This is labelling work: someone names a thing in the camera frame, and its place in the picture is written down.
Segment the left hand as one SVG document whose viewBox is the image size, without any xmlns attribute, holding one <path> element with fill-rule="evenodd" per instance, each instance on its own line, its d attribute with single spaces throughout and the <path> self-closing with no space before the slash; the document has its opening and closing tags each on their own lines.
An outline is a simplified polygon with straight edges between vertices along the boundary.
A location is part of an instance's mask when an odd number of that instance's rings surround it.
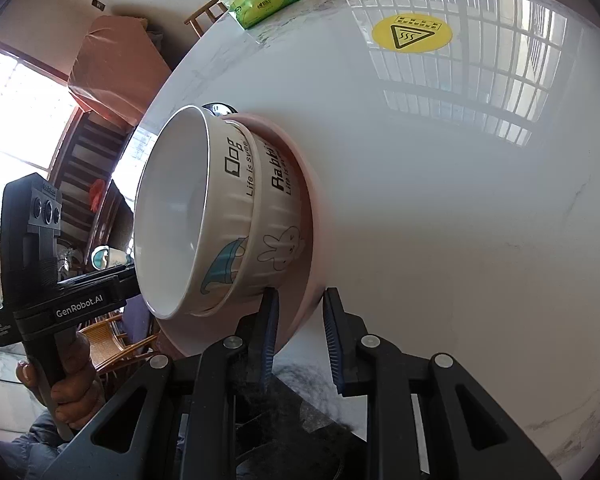
<svg viewBox="0 0 600 480">
<path fill-rule="evenodd" d="M 50 410 L 60 422 L 82 429 L 105 404 L 104 388 L 90 356 L 90 343 L 81 333 L 59 348 L 66 378 L 50 388 L 57 408 Z"/>
</svg>

